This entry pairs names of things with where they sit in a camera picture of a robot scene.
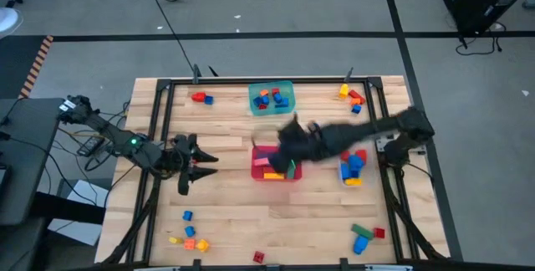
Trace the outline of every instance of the yellow block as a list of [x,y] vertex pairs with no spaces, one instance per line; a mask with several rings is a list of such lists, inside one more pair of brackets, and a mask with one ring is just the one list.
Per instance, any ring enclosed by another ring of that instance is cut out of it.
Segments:
[[169,238],[169,242],[171,242],[171,243],[184,243],[184,240],[181,239],[181,238],[173,238],[173,237],[170,237],[170,238]]
[[197,243],[197,249],[201,250],[201,252],[205,252],[206,250],[208,250],[209,246],[210,244],[205,240],[201,240],[199,241],[199,243]]
[[342,87],[340,88],[340,98],[345,99],[348,97],[349,93],[349,86],[347,84],[342,84]]
[[264,179],[284,179],[284,174],[264,173]]
[[362,185],[362,179],[360,178],[345,179],[344,182],[345,182],[345,185],[349,185],[352,187],[360,187]]

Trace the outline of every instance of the wooden table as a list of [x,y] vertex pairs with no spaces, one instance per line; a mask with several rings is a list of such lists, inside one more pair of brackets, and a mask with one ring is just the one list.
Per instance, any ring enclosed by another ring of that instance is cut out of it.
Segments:
[[[402,76],[383,76],[385,98],[391,114],[410,105]],[[137,79],[130,104],[126,129],[147,133],[157,79]],[[364,88],[351,85],[364,95]],[[359,115],[350,112],[349,100],[337,97],[339,84],[295,84],[299,120],[302,125],[315,120],[320,125],[334,121],[363,123],[369,121],[363,106]],[[191,94],[205,91],[213,95],[213,106],[192,102]],[[377,94],[373,93],[379,111]],[[160,104],[163,115],[166,96]],[[363,173],[362,187],[340,184],[336,159],[303,164],[303,179],[298,182],[256,182],[250,176],[251,134],[261,130],[259,145],[276,145],[273,130],[291,119],[291,115],[252,116],[246,84],[183,85],[176,87],[171,111],[169,137],[177,133],[197,133],[200,147],[220,161],[206,164],[219,170],[191,185],[187,197],[177,193],[177,179],[163,181],[155,223],[150,265],[191,265],[201,258],[203,265],[254,264],[255,251],[266,254],[264,263],[333,264],[339,258],[350,263],[394,263],[385,199],[373,141],[354,146],[365,149],[369,161]],[[160,136],[163,117],[159,117]],[[427,168],[424,156],[411,155],[411,162]],[[120,159],[115,180],[131,164]],[[110,194],[102,236],[95,261],[106,258],[123,238],[132,221],[140,170],[134,169]],[[435,193],[429,177],[405,167],[405,189],[411,215],[422,233],[442,254],[448,247]],[[182,220],[185,210],[193,211],[193,221]],[[364,253],[353,253],[356,234],[351,224],[367,228],[386,228],[385,239],[374,239]],[[398,218],[405,256],[409,248],[405,229]],[[184,227],[196,229],[195,238],[206,239],[211,248],[206,253],[188,251],[169,243],[169,237],[185,237]],[[136,259],[141,258],[145,228],[140,230]]]

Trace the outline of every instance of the teal bin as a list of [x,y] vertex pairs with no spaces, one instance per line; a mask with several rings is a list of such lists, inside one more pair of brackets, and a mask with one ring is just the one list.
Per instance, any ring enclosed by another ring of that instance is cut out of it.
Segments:
[[[275,99],[271,89],[278,88],[283,98],[288,98],[288,107],[275,108]],[[260,91],[267,89],[269,91],[269,105],[266,109],[260,110],[254,105],[253,100],[260,96]],[[293,84],[291,81],[278,81],[271,83],[250,84],[249,85],[249,106],[251,107],[252,114],[255,116],[265,115],[277,115],[291,113],[295,108],[295,95],[293,94]]]

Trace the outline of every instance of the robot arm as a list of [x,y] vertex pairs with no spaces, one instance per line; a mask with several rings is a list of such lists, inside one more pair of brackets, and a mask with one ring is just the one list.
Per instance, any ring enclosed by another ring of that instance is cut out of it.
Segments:
[[109,151],[112,155],[122,156],[160,179],[169,179],[180,172],[178,192],[181,195],[189,192],[189,182],[217,172],[193,164],[193,161],[218,161],[199,148],[195,134],[188,137],[177,135],[171,140],[172,147],[162,150],[149,141],[146,135],[121,130],[100,117],[100,111],[91,108],[87,97],[68,96],[59,108],[63,111],[59,116],[63,123],[87,125],[111,141]]
[[386,144],[385,157],[388,164],[402,166],[409,159],[409,149],[421,146],[435,134],[425,113],[414,107],[366,124],[311,124],[308,129],[309,133],[305,132],[295,115],[278,132],[279,151],[269,157],[275,171],[286,172],[290,161],[321,161],[337,156],[356,142],[396,131],[400,136]]

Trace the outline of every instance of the concrete floor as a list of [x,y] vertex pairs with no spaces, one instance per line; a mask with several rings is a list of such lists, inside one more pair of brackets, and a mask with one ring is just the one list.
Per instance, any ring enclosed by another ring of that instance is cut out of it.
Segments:
[[[535,30],[521,1],[501,21]],[[183,0],[161,2],[177,33],[392,32],[386,0]],[[449,32],[441,0],[395,0],[406,32]],[[17,34],[170,33],[154,0],[26,0]],[[407,39],[466,261],[535,265],[535,39],[502,38],[502,53],[461,57],[454,38]],[[394,38],[192,40],[193,63],[219,75],[405,74]],[[489,39],[471,48],[487,50]],[[32,97],[88,95],[94,107],[119,111],[136,77],[187,76],[174,41],[54,43]],[[524,96],[522,90],[532,92]],[[64,136],[58,139],[70,147]],[[69,179],[82,175],[62,156]],[[109,178],[109,161],[90,178]],[[53,185],[58,175],[52,171]],[[46,188],[46,178],[40,188]]]

